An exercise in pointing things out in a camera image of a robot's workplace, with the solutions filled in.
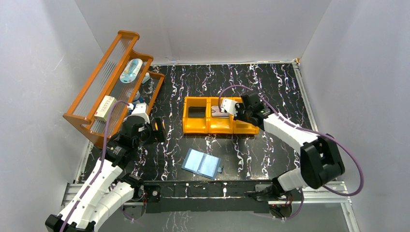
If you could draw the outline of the yellow three-compartment bin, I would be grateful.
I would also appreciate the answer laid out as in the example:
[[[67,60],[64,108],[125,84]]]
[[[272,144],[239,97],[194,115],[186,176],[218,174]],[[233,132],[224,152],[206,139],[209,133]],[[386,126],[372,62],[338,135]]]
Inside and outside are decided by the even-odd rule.
[[[256,135],[259,128],[252,124],[229,118],[213,118],[211,106],[218,106],[218,97],[185,97],[182,117],[182,128],[185,134],[246,134]],[[206,107],[206,117],[188,118],[188,108],[191,106]]]

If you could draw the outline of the blue card holder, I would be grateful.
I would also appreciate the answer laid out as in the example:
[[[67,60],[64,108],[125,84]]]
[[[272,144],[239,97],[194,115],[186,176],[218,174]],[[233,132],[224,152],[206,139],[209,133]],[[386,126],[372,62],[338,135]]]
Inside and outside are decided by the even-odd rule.
[[[221,158],[190,148],[182,164],[182,169],[214,180],[222,173]]]

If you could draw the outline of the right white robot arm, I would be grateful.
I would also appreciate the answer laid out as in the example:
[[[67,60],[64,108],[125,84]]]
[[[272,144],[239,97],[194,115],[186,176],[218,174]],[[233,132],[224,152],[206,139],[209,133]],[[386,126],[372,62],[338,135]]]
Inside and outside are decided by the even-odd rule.
[[[288,195],[292,190],[318,189],[345,173],[337,144],[328,134],[318,135],[292,123],[270,107],[266,107],[255,91],[241,96],[241,102],[222,98],[220,108],[234,120],[249,123],[268,132],[293,148],[300,156],[300,166],[272,179],[264,189],[246,193],[258,201]]]

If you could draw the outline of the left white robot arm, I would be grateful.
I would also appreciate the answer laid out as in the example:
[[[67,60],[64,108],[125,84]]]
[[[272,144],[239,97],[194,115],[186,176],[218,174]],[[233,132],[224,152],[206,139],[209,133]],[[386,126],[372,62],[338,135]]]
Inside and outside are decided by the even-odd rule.
[[[103,139],[101,157],[71,201],[45,221],[49,232],[96,232],[125,202],[140,198],[141,178],[120,177],[144,145],[163,143],[166,132],[159,117],[150,121],[146,103],[138,103],[120,130]]]

